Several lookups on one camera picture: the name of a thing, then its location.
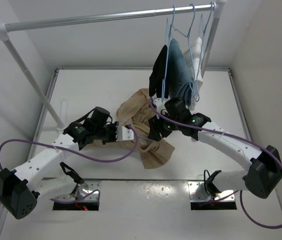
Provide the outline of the light blue wire hanger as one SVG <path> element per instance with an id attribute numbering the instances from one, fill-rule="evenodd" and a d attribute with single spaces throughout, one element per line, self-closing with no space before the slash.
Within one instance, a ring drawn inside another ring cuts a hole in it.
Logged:
<path id="1" fill-rule="evenodd" d="M 136 122 L 133 120 L 120 120 L 119 124 L 122 126 L 130 125 L 138 135 L 137 151 L 146 153 L 149 151 L 156 151 L 159 148 L 160 142 L 150 140 L 148 138 L 150 127 L 147 123 Z"/>

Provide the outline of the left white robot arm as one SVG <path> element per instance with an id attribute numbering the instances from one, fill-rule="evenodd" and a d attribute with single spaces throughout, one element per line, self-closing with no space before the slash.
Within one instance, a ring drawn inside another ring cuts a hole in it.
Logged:
<path id="1" fill-rule="evenodd" d="M 108 122 L 110 117 L 106 109 L 97 106 L 70 123 L 52 144 L 43 144 L 45 149 L 26 163 L 13 170 L 2 168 L 0 203 L 14 218 L 23 219 L 33 211 L 38 198 L 43 195 L 36 189 L 38 183 L 57 166 L 69 174 L 74 184 L 82 183 L 81 177 L 64 161 L 94 141 L 101 141 L 103 144 L 117 142 L 121 137 L 120 125 L 118 122 Z"/>

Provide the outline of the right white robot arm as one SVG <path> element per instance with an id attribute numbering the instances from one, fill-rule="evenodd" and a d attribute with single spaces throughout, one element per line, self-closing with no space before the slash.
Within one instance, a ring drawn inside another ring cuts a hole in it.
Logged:
<path id="1" fill-rule="evenodd" d="M 216 170 L 204 180 L 207 195 L 215 197 L 225 190 L 249 191 L 266 199 L 282 179 L 278 150 L 270 145 L 261 149 L 246 139 L 232 135 L 209 117 L 191 113 L 181 98 L 169 101 L 149 99 L 156 115 L 149 120 L 149 138 L 159 141 L 173 131 L 207 144 L 242 167 L 240 171 Z"/>

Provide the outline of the beige t-shirt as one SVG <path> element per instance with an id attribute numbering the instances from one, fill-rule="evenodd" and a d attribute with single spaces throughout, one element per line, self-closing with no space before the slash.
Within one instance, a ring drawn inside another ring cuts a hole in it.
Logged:
<path id="1" fill-rule="evenodd" d="M 119 125 L 132 126 L 140 137 L 136 151 L 140 153 L 145 169 L 156 169 L 166 164 L 175 150 L 175 147 L 165 140 L 148 139 L 150 133 L 148 120 L 154 116 L 156 114 L 149 106 L 147 88 L 136 91 L 116 111 L 116 120 Z"/>

